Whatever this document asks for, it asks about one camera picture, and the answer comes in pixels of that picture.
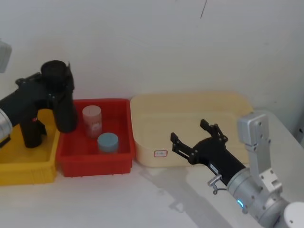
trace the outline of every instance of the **table surface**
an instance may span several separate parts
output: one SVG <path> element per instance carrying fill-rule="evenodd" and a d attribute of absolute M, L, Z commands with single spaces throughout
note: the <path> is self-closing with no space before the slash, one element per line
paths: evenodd
<path fill-rule="evenodd" d="M 283 197 L 304 201 L 304 150 L 269 116 L 271 161 Z M 5 228 L 259 228 L 226 191 L 213 195 L 203 166 L 146 168 L 130 174 L 64 178 L 45 185 L 0 188 Z"/>

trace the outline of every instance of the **metal bracket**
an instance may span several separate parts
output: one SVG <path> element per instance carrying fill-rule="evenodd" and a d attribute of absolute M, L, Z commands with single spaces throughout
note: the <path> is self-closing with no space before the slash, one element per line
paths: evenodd
<path fill-rule="evenodd" d="M 268 117 L 250 113 L 239 119 L 238 136 L 249 152 L 250 174 L 266 195 L 282 192 L 282 183 L 271 168 Z"/>
<path fill-rule="evenodd" d="M 218 193 L 218 190 L 222 190 L 222 189 L 219 189 L 217 186 L 216 186 L 216 183 L 222 179 L 222 175 L 221 174 L 218 174 L 216 175 L 215 177 L 213 177 L 211 180 L 209 180 L 207 182 L 208 186 L 209 187 L 213 187 L 214 191 L 213 191 L 213 194 L 216 195 Z"/>

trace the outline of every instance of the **white label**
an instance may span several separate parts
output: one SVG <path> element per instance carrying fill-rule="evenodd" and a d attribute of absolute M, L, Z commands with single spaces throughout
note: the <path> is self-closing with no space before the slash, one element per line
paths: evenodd
<path fill-rule="evenodd" d="M 211 168 L 216 174 L 219 173 L 219 171 L 217 170 L 217 168 L 215 168 L 212 164 L 210 164 L 210 168 Z"/>
<path fill-rule="evenodd" d="M 163 157 L 167 157 L 168 155 L 168 151 L 154 151 L 154 157 L 156 158 L 163 158 Z"/>

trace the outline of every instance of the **plastic container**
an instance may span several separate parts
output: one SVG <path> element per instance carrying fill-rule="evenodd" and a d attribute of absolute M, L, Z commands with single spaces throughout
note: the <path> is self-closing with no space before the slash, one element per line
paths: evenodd
<path fill-rule="evenodd" d="M 170 134 L 175 132 L 193 147 L 210 137 L 200 127 L 200 120 L 206 119 L 218 124 L 228 137 L 227 149 L 248 163 L 245 146 L 238 140 L 237 120 L 251 111 L 250 103 L 233 92 L 136 96 L 131 100 L 136 159 L 148 167 L 189 166 L 186 159 L 172 152 Z"/>
<path fill-rule="evenodd" d="M 101 108 L 96 105 L 89 105 L 82 110 L 82 117 L 86 135 L 91 138 L 100 136 L 102 132 Z"/>
<path fill-rule="evenodd" d="M 119 138 L 114 133 L 103 133 L 98 139 L 98 149 L 101 153 L 116 153 L 119 147 Z"/>
<path fill-rule="evenodd" d="M 75 100 L 78 115 L 88 105 L 102 109 L 103 132 L 115 133 L 119 138 L 117 153 L 100 153 L 97 139 L 86 136 L 82 118 L 77 129 L 61 134 L 58 143 L 57 161 L 65 177 L 129 173 L 135 155 L 132 133 L 130 101 L 127 99 Z"/>
<path fill-rule="evenodd" d="M 17 125 L 10 135 L 11 141 L 0 149 L 0 185 L 54 182 L 59 132 L 56 130 L 51 110 L 40 110 L 38 119 L 47 130 L 47 136 L 42 136 L 42 144 L 39 147 L 26 148 Z"/>

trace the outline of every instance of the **yellow bin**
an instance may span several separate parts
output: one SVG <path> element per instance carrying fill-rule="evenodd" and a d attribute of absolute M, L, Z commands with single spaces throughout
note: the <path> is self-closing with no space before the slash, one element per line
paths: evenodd
<path fill-rule="evenodd" d="M 18 125 L 13 129 L 11 141 L 0 149 L 0 185 L 54 182 L 55 156 L 60 133 L 56 129 L 51 110 L 39 111 L 38 119 L 47 130 L 47 136 L 43 136 L 39 147 L 25 147 Z"/>

